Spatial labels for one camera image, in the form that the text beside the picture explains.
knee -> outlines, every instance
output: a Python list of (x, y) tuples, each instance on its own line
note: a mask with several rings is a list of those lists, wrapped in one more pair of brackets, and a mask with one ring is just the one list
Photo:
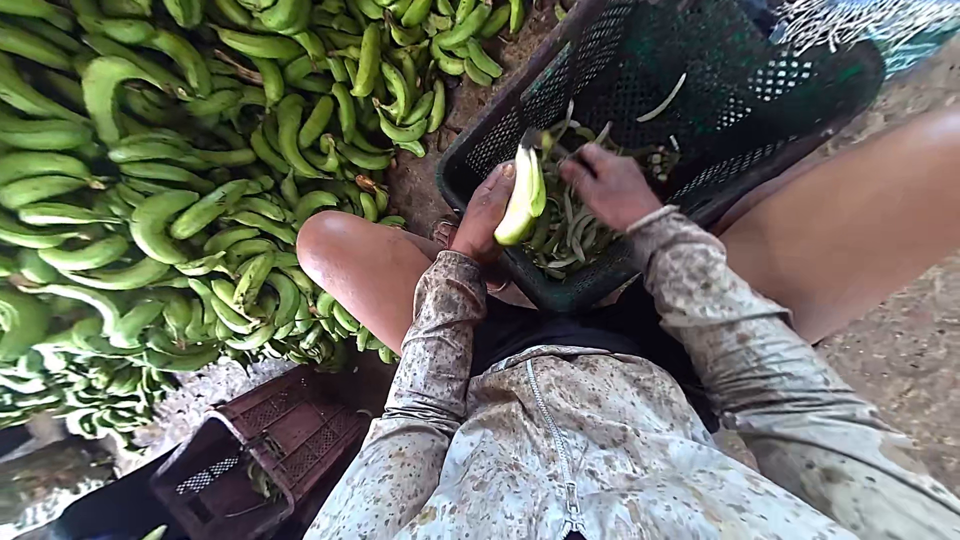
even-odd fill
[(315, 281), (349, 258), (371, 222), (351, 213), (325, 210), (303, 223), (297, 234), (297, 259)]

stained shirt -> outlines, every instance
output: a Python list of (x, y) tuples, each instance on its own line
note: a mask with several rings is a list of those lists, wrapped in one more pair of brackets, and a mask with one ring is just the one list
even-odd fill
[(306, 538), (960, 538), (960, 500), (719, 240), (672, 207), (631, 239), (662, 326), (759, 473), (641, 357), (540, 346), (471, 379), (486, 287), (476, 263), (441, 252), (385, 412)]

brown plastic crate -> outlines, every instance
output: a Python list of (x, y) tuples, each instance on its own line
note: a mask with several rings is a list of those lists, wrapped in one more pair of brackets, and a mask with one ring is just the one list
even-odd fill
[[(324, 375), (298, 366), (207, 413), (151, 485), (192, 540), (253, 539), (279, 525), (370, 419), (334, 403)], [(245, 454), (283, 497), (266, 503), (247, 478)]]

thigh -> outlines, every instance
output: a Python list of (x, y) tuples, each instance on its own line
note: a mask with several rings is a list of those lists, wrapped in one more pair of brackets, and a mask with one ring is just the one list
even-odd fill
[(303, 224), (297, 257), (310, 278), (396, 352), (413, 322), (414, 289), (440, 246), (328, 210)]
[(730, 267), (816, 342), (960, 246), (960, 108), (925, 114), (785, 183), (720, 239)]

pile of plantains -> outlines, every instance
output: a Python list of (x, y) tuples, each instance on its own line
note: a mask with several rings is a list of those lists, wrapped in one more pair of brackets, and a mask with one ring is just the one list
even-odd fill
[(229, 356), (337, 370), (371, 336), (299, 268), (297, 230), (387, 215), (395, 147), (521, 0), (0, 0), (0, 428), (116, 437), (171, 372)]

